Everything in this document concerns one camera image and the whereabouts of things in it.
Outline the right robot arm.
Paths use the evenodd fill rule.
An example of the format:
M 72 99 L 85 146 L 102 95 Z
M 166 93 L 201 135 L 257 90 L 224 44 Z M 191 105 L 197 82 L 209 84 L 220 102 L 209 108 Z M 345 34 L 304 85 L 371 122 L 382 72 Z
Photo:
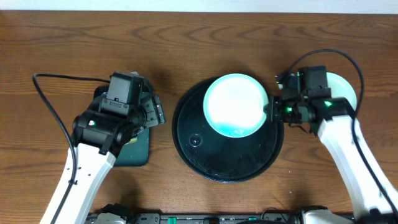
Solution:
M 359 102 L 351 85 L 283 89 L 269 97 L 271 118 L 310 125 L 332 156 L 353 204 L 356 223 L 397 223 L 397 190 L 373 156 L 356 118 Z

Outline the green scouring sponge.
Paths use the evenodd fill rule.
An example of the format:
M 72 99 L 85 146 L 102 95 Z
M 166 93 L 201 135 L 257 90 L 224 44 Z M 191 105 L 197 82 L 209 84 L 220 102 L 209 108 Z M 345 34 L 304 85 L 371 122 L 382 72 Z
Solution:
M 135 142 L 137 141 L 137 139 L 138 139 L 138 137 L 136 136 L 136 137 L 134 137 L 134 138 L 131 138 L 130 141 L 128 141 L 127 143 L 128 143 L 128 144 L 135 143 Z

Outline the mint plate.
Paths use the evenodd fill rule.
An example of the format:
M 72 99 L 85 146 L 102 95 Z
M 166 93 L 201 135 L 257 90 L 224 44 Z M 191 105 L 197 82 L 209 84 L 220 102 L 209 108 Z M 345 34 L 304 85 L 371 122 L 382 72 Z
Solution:
M 265 88 L 253 77 L 232 73 L 217 78 L 203 98 L 205 119 L 218 134 L 244 138 L 266 122 L 269 104 Z
M 355 110 L 357 107 L 357 97 L 354 88 L 343 77 L 327 72 L 326 79 L 328 87 L 331 89 L 332 98 L 346 98 L 352 108 Z

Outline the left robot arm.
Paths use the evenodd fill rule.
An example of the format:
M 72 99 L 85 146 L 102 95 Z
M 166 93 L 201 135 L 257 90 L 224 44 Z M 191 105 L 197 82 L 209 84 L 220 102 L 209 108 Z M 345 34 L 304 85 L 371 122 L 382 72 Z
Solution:
M 143 131 L 132 138 L 121 150 L 121 158 L 107 153 L 100 154 L 100 149 L 87 144 L 75 148 L 77 158 L 77 183 L 72 187 L 62 209 L 57 208 L 67 189 L 67 178 L 72 173 L 72 153 L 68 152 L 63 174 L 52 199 L 41 219 L 41 223 L 84 223 L 93 204 L 97 191 L 113 166 L 143 166 L 149 159 L 149 131 Z

